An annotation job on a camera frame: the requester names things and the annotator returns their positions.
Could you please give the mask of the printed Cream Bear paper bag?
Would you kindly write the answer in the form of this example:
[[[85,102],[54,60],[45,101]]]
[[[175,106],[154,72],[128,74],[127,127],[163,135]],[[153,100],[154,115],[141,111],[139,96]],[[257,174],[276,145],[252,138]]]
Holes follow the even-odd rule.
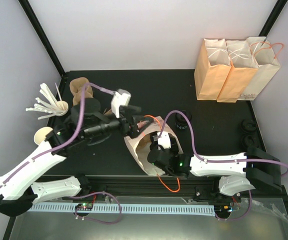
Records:
[[[171,189],[161,176],[174,176],[179,169],[178,157],[183,153],[178,137],[160,116],[145,115],[137,124],[137,137],[124,137],[126,147],[135,162],[149,177],[157,177],[162,185],[172,193],[181,189],[177,177],[177,189]]]

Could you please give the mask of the single black paper cup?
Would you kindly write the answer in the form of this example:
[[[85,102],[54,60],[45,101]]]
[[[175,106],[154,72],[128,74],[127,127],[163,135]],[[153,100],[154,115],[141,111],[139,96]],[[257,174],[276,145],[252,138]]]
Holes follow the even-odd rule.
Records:
[[[180,131],[185,131],[189,127],[189,124],[187,123],[187,121],[185,119],[184,120],[176,119],[175,120],[175,127]]]

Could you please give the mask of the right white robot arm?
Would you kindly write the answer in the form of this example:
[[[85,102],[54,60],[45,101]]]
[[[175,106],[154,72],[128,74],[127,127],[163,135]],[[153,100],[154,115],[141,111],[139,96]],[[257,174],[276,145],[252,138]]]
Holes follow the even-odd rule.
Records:
[[[238,192],[278,193],[282,189],[280,160],[257,147],[249,147],[246,152],[235,155],[220,156],[195,156],[177,150],[177,147],[155,146],[147,161],[172,177],[218,177],[218,185],[211,189],[212,198],[218,202]]]

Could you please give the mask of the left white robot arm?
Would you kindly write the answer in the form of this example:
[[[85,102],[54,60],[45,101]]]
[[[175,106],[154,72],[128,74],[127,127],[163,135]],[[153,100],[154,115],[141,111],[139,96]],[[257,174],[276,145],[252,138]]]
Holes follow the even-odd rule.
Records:
[[[145,117],[138,106],[119,104],[113,100],[112,113],[100,112],[100,102],[85,98],[70,109],[62,124],[54,127],[38,147],[18,166],[0,176],[0,214],[16,217],[33,205],[49,200],[69,197],[87,199],[92,192],[89,179],[82,173],[62,180],[39,182],[38,179],[70,154],[82,147],[96,145],[111,133],[136,138],[145,129],[139,126]]]

